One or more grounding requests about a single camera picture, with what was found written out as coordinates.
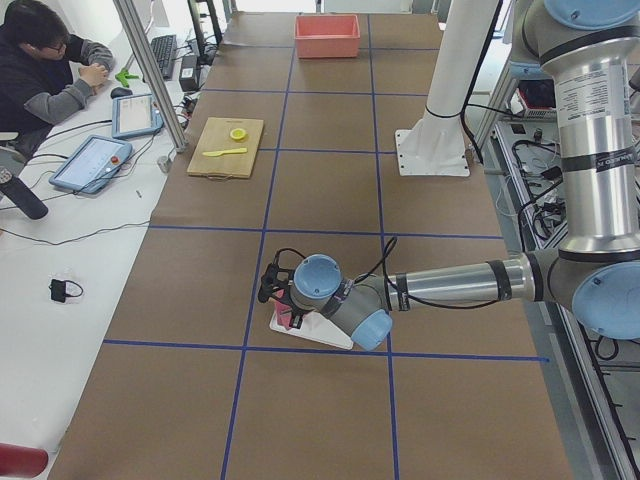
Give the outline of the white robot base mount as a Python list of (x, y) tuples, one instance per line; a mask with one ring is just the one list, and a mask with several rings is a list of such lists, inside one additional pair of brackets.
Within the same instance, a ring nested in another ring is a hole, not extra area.
[(462, 126), (464, 109), (501, 8), (497, 0), (451, 3), (424, 114), (412, 129), (395, 132), (400, 175), (470, 175)]

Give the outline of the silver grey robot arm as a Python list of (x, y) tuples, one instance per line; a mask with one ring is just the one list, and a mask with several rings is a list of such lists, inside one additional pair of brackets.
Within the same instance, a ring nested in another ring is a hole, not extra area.
[(305, 258), (286, 280), (263, 286), (299, 327), (315, 312), (366, 350), (392, 327), (391, 312), (427, 305), (475, 309), (513, 298), (557, 303), (594, 332), (639, 335), (637, 153), (627, 57), (639, 41), (635, 1), (524, 1), (513, 50), (554, 83), (567, 234), (554, 249), (507, 260), (357, 279), (330, 257)]

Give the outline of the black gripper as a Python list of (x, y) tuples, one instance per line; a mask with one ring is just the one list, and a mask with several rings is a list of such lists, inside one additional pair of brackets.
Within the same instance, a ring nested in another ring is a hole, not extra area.
[(295, 304), (293, 300), (289, 301), (289, 329), (300, 329), (303, 324), (303, 317), (306, 315), (306, 310), (300, 308)]

